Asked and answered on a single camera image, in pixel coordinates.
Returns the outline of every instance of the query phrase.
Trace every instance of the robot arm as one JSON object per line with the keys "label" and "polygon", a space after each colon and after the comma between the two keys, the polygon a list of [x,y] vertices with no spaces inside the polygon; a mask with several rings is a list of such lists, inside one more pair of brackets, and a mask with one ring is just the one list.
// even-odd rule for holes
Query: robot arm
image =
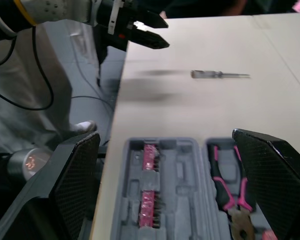
{"label": "robot arm", "polygon": [[153,49],[169,44],[158,34],[137,29],[139,21],[152,28],[167,28],[156,13],[138,7],[136,0],[0,0],[0,40],[44,22],[74,20],[107,28],[116,35]]}

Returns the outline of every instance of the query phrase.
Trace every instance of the floor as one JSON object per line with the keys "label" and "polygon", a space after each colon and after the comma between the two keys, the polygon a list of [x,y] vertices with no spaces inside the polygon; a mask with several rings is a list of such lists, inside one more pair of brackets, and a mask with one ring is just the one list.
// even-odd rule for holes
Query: floor
{"label": "floor", "polygon": [[[72,45],[73,42],[69,37],[65,20],[47,22],[45,27],[57,57],[71,82],[72,97],[97,97],[111,105],[110,107],[100,100],[86,97],[74,98],[71,103],[70,122],[77,124],[87,120],[96,121],[101,137],[100,144],[102,145],[109,140],[111,135],[113,109],[116,104],[126,53],[108,47],[108,55],[101,65],[101,88],[99,88],[96,79],[97,69],[94,65],[88,63],[88,60],[81,55],[76,45]],[[84,81],[78,66],[96,92]]]}

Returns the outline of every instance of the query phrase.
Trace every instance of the white table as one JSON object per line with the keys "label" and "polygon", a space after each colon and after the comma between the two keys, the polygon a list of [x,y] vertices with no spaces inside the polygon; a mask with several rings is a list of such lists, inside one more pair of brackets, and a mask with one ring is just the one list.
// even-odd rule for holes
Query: white table
{"label": "white table", "polygon": [[[287,140],[300,153],[300,14],[169,19],[170,47],[130,44],[96,205],[93,240],[108,240],[124,143],[131,137],[230,137],[234,128]],[[250,74],[194,80],[191,70]]]}

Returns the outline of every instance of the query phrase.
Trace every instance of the white shoe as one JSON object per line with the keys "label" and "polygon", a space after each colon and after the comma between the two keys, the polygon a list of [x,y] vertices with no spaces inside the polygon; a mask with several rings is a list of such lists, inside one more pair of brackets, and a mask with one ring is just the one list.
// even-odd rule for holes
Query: white shoe
{"label": "white shoe", "polygon": [[89,120],[89,121],[83,121],[75,126],[78,127],[78,133],[85,134],[88,132],[96,131],[97,130],[97,124],[95,121]]}

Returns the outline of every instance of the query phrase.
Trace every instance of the white pants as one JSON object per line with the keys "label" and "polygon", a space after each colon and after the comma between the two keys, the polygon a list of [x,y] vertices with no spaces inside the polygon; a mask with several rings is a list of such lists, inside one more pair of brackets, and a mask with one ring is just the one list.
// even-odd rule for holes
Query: white pants
{"label": "white pants", "polygon": [[[0,41],[0,60],[11,41]],[[37,53],[54,92],[54,104],[44,111],[30,111],[0,98],[0,152],[41,147],[54,149],[76,135],[69,123],[72,87],[59,63],[43,26],[36,28]],[[22,106],[44,107],[50,102],[49,90],[36,65],[32,48],[32,30],[17,36],[10,59],[0,66],[0,94]]]}

